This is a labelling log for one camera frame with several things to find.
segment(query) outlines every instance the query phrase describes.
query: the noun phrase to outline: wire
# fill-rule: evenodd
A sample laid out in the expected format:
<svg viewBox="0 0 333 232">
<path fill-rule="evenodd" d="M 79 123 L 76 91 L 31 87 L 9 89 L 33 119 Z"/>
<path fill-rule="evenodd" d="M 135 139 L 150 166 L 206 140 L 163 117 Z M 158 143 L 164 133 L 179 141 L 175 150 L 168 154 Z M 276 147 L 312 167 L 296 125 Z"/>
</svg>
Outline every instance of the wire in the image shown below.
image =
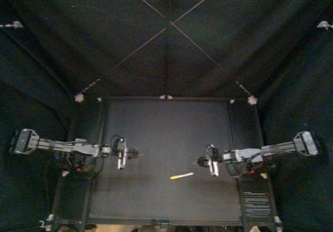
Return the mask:
<svg viewBox="0 0 333 232">
<path fill-rule="evenodd" d="M 104 169 L 104 158 L 102 158 L 102 166 L 100 166 L 100 169 L 98 172 L 94 172 L 94 176 L 98 177 L 99 174 L 103 172 L 103 169 Z"/>
<path fill-rule="evenodd" d="M 47 181 L 47 173 L 48 173 L 48 165 L 54 156 L 48 159 L 44 167 L 44 183 L 46 183 L 46 192 L 47 192 L 47 214 L 51 213 L 51 205 L 50 205 L 50 190 L 48 190 L 48 181 Z"/>
</svg>

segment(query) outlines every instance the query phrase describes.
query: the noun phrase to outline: black fabric backdrop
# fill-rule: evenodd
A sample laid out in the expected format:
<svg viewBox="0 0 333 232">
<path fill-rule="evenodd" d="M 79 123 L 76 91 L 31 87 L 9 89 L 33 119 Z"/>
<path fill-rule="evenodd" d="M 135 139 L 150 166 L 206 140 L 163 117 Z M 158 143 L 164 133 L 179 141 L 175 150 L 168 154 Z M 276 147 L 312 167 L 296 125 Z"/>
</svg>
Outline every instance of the black fabric backdrop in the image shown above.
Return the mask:
<svg viewBox="0 0 333 232">
<path fill-rule="evenodd" d="M 14 19 L 5 9 L 0 17 L 2 21 Z M 29 157 L 11 155 L 10 144 L 15 131 L 23 128 L 35 129 L 40 136 L 67 139 L 75 105 L 64 85 L 55 78 L 50 62 L 29 32 L 2 30 L 0 231 L 18 228 L 35 232 L 38 221 L 50 213 L 58 175 L 52 169 L 46 170 L 50 155 L 38 152 Z"/>
<path fill-rule="evenodd" d="M 9 159 L 13 130 L 34 127 L 66 139 L 74 95 L 98 78 L 86 91 L 92 97 L 248 97 L 239 80 L 262 97 L 267 142 L 312 130 L 332 151 L 333 39 L 332 30 L 315 29 L 323 19 L 333 21 L 332 8 L 323 16 L 332 0 L 204 1 L 176 24 L 219 65 L 167 21 L 202 0 L 147 1 L 167 19 L 142 0 L 0 0 L 0 24 L 21 20 L 26 26 L 0 29 L 3 226 L 33 223 L 44 213 L 34 189 L 43 185 L 40 160 Z M 37 174 L 22 169 L 30 160 Z M 332 165 L 294 162 L 283 163 L 275 177 L 287 228 L 332 231 Z M 37 203 L 18 187 L 23 179 L 26 190 L 40 193 Z M 31 216 L 23 216 L 31 205 Z"/>
<path fill-rule="evenodd" d="M 333 20 L 333 6 L 322 19 Z M 333 33 L 314 29 L 282 65 L 260 109 L 268 143 L 300 131 L 323 138 L 333 156 Z M 333 230 L 333 166 L 326 159 L 284 160 L 274 177 L 279 212 L 288 231 Z"/>
</svg>

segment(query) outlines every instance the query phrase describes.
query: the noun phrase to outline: metal frame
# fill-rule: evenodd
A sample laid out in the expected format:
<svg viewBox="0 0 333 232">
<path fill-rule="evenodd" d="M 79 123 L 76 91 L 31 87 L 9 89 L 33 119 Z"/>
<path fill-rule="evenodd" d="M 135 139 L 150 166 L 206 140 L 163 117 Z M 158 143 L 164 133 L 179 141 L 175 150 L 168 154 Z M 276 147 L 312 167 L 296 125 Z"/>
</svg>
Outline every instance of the metal frame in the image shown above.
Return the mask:
<svg viewBox="0 0 333 232">
<path fill-rule="evenodd" d="M 135 100 L 158 100 L 160 98 L 158 97 L 110 97 L 110 99 L 135 99 Z M 187 98 L 187 97 L 179 97 L 172 99 L 175 101 L 219 101 L 226 102 L 231 101 L 227 98 Z M 262 135 L 262 129 L 259 124 L 259 117 L 256 113 L 256 106 L 251 107 L 255 112 L 255 120 L 256 123 L 256 129 L 258 133 Z M 98 130 L 99 130 L 99 142 L 103 140 L 103 132 L 104 132 L 104 120 L 106 120 L 106 112 L 107 108 L 104 105 L 104 101 L 100 102 L 100 110 L 99 110 L 99 121 L 98 121 Z M 232 103 L 228 104 L 228 115 L 230 115 L 230 145 L 231 149 L 235 148 L 235 129 L 234 129 L 234 105 Z M 128 220 L 128 219 L 119 219 L 119 218 L 90 218 L 90 207 L 91 207 L 91 193 L 94 190 L 94 183 L 95 183 L 95 177 L 92 176 L 88 180 L 88 188 L 84 191 L 84 200 L 83 200 L 83 213 L 80 216 L 80 220 L 70 220 L 64 217 L 58 217 L 58 209 L 62 202 L 62 194 L 64 189 L 64 183 L 66 178 L 60 177 L 59 179 L 59 186 L 56 191 L 56 198 L 54 203 L 54 209 L 52 213 L 55 213 L 55 226 L 52 228 L 52 231 L 58 230 L 58 227 L 63 224 L 74 224 L 80 232 L 84 232 L 84 226 L 87 224 L 132 224 L 132 225 L 160 225 L 160 226 L 228 226 L 228 227 L 240 227 L 243 226 L 246 228 L 246 231 L 250 232 L 254 226 L 266 226 L 272 231 L 276 231 L 276 224 L 275 224 L 275 216 L 276 216 L 276 206 L 275 206 L 275 199 L 274 199 L 274 192 L 272 192 L 272 185 L 271 185 L 271 179 L 262 179 L 260 181 L 255 181 L 254 178 L 242 177 L 238 180 L 239 185 L 239 193 L 240 193 L 240 222 L 188 222 L 186 220 L 155 220 L 155 219 L 147 219 L 147 220 Z M 270 200 L 270 209 L 271 209 L 271 216 L 263 219 L 251 218 L 247 214 L 247 203 L 246 203 L 246 193 L 266 193 Z"/>
</svg>

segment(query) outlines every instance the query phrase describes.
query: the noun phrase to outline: cable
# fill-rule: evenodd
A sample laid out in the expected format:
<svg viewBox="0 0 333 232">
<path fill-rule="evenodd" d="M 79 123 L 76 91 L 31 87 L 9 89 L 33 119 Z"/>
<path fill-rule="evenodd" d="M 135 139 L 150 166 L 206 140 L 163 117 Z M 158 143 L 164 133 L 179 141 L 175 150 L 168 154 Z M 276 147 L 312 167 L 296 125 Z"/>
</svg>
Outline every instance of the cable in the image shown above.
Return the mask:
<svg viewBox="0 0 333 232">
<path fill-rule="evenodd" d="M 48 190 L 48 181 L 47 181 L 47 173 L 48 173 L 48 164 L 52 160 L 54 156 L 48 159 L 44 167 L 44 183 L 46 183 L 46 192 L 47 192 L 47 214 L 51 213 L 51 206 L 50 206 L 50 190 Z"/>
</svg>

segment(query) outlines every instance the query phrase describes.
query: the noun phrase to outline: metal bracket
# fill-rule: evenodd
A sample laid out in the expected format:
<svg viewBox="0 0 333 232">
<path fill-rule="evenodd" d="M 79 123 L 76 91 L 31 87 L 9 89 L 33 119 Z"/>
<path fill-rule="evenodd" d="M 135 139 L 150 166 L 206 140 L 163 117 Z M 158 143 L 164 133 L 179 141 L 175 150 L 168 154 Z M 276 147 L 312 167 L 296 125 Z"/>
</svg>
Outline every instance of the metal bracket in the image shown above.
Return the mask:
<svg viewBox="0 0 333 232">
<path fill-rule="evenodd" d="M 154 220 L 152 226 L 159 226 L 162 231 L 167 231 L 168 228 L 172 226 L 172 222 L 170 220 Z"/>
</svg>

